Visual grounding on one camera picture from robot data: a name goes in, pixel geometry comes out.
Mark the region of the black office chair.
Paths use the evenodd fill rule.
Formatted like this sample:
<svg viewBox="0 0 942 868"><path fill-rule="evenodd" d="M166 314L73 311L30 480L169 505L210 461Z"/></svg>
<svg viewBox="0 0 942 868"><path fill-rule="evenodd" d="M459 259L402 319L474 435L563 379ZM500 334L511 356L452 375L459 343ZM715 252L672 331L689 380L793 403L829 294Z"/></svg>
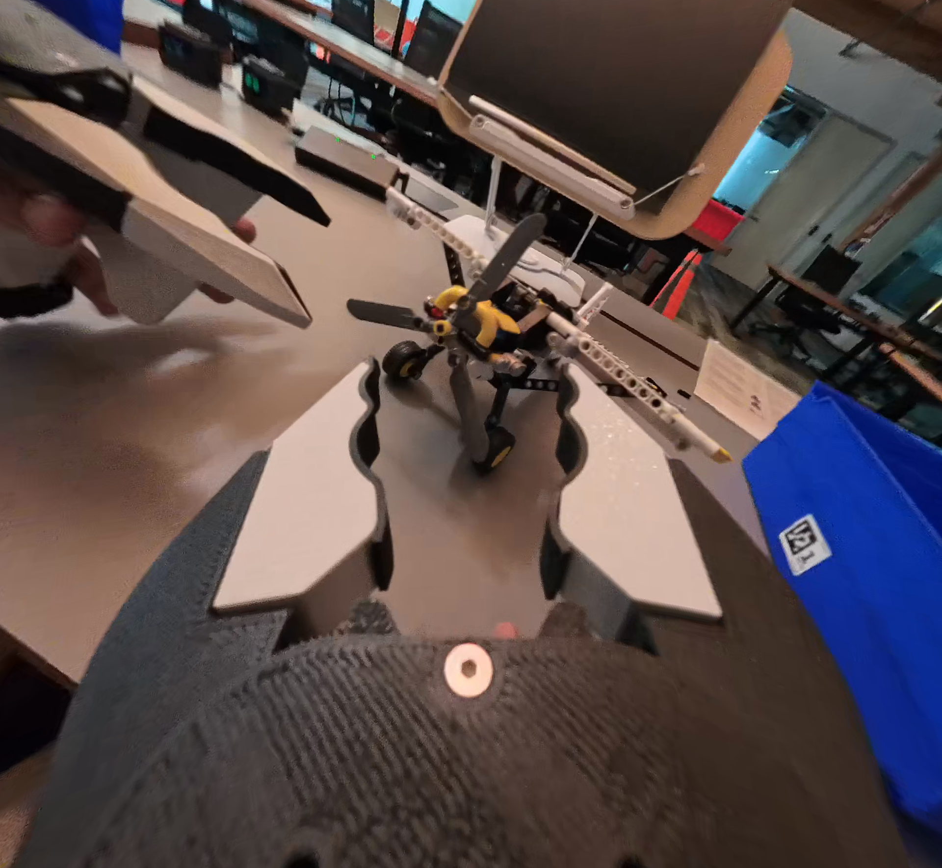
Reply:
<svg viewBox="0 0 942 868"><path fill-rule="evenodd" d="M859 267L859 263L845 254L825 247L808 266L800 278L830 296L836 296ZM768 339L781 357L811 358L803 341L807 332L837 334L842 324L838 312L821 300L788 285L774 299L782 315L779 322L756 322L748 327L752 336Z"/></svg>

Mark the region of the printed paper sheet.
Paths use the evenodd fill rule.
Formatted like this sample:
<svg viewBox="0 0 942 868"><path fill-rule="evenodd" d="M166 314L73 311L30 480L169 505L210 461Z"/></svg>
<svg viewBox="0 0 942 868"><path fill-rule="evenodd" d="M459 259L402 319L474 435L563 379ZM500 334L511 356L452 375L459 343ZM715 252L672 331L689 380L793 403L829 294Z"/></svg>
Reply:
<svg viewBox="0 0 942 868"><path fill-rule="evenodd" d="M693 396L753 439L768 438L802 397L710 339Z"/></svg>

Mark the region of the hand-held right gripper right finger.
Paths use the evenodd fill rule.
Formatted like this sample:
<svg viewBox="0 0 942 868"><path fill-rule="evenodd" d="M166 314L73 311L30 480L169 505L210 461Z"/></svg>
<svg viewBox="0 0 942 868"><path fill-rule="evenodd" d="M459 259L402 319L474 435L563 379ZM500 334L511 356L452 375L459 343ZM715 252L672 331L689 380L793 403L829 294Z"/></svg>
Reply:
<svg viewBox="0 0 942 868"><path fill-rule="evenodd" d="M717 624L723 608L671 461L577 364L559 380L563 473L541 548L548 601L578 607L597 638L651 647L651 616Z"/></svg>

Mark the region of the yellow white lego airplane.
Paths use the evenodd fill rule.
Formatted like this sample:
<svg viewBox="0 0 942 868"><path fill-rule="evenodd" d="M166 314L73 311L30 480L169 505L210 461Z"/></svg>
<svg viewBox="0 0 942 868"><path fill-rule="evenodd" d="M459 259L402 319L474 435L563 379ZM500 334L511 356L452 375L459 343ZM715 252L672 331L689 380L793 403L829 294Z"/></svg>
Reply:
<svg viewBox="0 0 942 868"><path fill-rule="evenodd" d="M580 365L609 398L633 401L678 450L694 448L713 462L731 462L718 441L588 332L589 312L610 286L574 308L514 275L544 233L542 215L527 216L495 252L482 253L457 233L456 220L443 222L401 191L390 188L385 202L396 217L437 237L451 284L427 297L420 312L354 298L347 300L347 311L364 322L429 338L428 345L406 340L388 350L382 370L392 382L419 380L436 356L446 356L463 444L480 474L495 470L514 448L515 437L501 425L510 391L558 393L569 363Z"/></svg>

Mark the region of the red storage bin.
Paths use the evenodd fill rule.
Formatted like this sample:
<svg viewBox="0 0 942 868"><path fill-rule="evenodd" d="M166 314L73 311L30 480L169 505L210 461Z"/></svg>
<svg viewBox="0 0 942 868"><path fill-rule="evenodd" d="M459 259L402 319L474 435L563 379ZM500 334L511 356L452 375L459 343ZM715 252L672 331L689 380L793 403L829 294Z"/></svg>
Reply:
<svg viewBox="0 0 942 868"><path fill-rule="evenodd" d="M743 220L744 215L735 207L711 199L686 233L700 242L718 247Z"/></svg>

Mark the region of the orange traffic cone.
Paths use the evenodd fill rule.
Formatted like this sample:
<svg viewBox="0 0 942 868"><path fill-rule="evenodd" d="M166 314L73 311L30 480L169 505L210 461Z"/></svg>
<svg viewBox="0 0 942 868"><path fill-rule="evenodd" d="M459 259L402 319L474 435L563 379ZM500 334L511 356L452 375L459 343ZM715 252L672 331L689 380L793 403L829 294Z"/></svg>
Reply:
<svg viewBox="0 0 942 868"><path fill-rule="evenodd" d="M670 321L677 319L677 315L689 292L697 267L703 260L703 252L698 249L690 250L687 256L677 266L662 286L649 308Z"/></svg>

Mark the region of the black flat power box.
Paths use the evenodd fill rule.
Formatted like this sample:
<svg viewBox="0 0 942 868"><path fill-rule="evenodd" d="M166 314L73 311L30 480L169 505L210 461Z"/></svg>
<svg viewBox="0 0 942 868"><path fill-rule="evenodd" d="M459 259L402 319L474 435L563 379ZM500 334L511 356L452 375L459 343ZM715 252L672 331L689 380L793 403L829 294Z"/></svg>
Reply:
<svg viewBox="0 0 942 868"><path fill-rule="evenodd" d="M299 138L294 156L300 167L380 202L401 182L399 166L381 151L355 145L316 125Z"/></svg>

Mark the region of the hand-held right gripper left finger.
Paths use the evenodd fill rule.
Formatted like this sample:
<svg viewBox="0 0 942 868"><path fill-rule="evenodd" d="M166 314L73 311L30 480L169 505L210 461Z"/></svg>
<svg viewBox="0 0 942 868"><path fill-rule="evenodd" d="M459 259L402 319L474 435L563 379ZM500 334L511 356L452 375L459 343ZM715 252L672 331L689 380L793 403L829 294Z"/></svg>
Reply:
<svg viewBox="0 0 942 868"><path fill-rule="evenodd" d="M389 589L392 531L373 471L379 381L377 360L361 361L276 438L222 573L215 612L346 615Z"/></svg>

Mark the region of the black slim device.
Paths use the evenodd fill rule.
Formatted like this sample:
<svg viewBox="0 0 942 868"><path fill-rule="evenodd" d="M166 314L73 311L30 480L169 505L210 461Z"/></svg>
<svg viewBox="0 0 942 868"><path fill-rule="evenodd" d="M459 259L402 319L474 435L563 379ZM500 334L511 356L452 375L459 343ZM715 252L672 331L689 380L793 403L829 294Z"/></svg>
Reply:
<svg viewBox="0 0 942 868"><path fill-rule="evenodd" d="M402 175L402 193L412 203L418 204L424 210L433 215L438 215L444 219L449 219L456 215L459 210L459 203L454 199L441 193L438 189L430 188L425 182L418 179L415 174L401 173Z"/></svg>

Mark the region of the wooden office desk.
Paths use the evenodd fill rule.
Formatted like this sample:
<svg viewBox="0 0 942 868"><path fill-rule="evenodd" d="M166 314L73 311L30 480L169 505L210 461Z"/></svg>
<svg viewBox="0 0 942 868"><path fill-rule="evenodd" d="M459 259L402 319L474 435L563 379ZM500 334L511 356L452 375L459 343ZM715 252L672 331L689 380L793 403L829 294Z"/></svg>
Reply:
<svg viewBox="0 0 942 868"><path fill-rule="evenodd" d="M940 366L939 350L923 343L899 325L871 318L862 310L848 305L838 296L823 293L816 286L806 283L800 276L796 276L781 266L769 263L767 273L768 278L747 303L732 318L727 319L726 324L731 332L735 332L761 302L771 297L777 287L786 288L788 285L793 285L835 309L844 325L853 327L863 335L859 344L824 370L823 381L835 380L851 362L859 359L869 348L875 348L879 353L879 359L889 363L898 373L904 375L911 387L924 391L936 403L941 401L940 380L928 369L928 365Z"/></svg>

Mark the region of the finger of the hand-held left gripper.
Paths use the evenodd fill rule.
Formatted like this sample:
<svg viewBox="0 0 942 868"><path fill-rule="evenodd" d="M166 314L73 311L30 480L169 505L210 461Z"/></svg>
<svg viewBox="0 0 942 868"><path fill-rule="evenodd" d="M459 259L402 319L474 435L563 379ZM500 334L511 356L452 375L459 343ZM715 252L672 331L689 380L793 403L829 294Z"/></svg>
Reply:
<svg viewBox="0 0 942 868"><path fill-rule="evenodd" d="M172 187L228 225L262 197L320 226L331 224L314 194L292 172L145 77L132 79L121 130Z"/></svg>
<svg viewBox="0 0 942 868"><path fill-rule="evenodd" d="M125 136L49 102L2 99L2 161L88 215L107 292L153 325L207 285L306 329L312 317L277 262L167 183Z"/></svg>

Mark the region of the black portable power station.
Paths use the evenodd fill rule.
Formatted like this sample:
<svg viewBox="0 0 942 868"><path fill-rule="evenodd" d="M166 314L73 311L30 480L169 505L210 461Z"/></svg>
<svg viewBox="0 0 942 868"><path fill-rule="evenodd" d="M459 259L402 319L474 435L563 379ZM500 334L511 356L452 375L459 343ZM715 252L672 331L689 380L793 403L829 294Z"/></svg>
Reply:
<svg viewBox="0 0 942 868"><path fill-rule="evenodd" d="M264 58L247 55L241 62L241 96L250 107L281 120L290 115L301 86Z"/></svg>
<svg viewBox="0 0 942 868"><path fill-rule="evenodd" d="M208 89L220 88L224 52L211 38L189 26L171 23L161 24L157 33L164 66Z"/></svg>

